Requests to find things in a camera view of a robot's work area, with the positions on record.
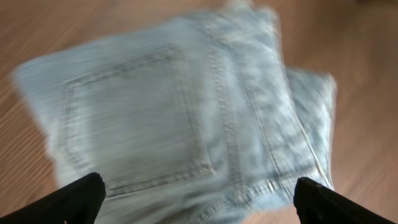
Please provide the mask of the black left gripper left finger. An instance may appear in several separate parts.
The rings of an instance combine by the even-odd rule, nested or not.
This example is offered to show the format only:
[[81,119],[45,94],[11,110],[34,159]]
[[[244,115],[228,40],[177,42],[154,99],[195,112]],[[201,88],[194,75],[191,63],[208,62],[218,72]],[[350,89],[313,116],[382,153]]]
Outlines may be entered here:
[[105,197],[101,176],[92,172],[1,217],[1,224],[94,224]]

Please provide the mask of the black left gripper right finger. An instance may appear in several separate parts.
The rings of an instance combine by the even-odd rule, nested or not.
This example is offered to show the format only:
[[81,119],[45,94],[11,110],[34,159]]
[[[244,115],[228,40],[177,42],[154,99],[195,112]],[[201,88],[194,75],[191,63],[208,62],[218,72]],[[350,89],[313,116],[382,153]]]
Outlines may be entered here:
[[294,207],[301,224],[394,224],[308,177],[297,180]]

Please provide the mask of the light blue denim shorts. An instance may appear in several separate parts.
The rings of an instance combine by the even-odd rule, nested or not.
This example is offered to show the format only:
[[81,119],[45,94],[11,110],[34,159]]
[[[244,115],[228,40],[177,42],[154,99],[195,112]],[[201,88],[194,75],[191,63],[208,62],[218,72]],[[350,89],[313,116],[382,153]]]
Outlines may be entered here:
[[64,186],[99,173],[97,223],[241,223],[332,187],[331,75],[287,68],[246,2],[36,58],[14,80]]

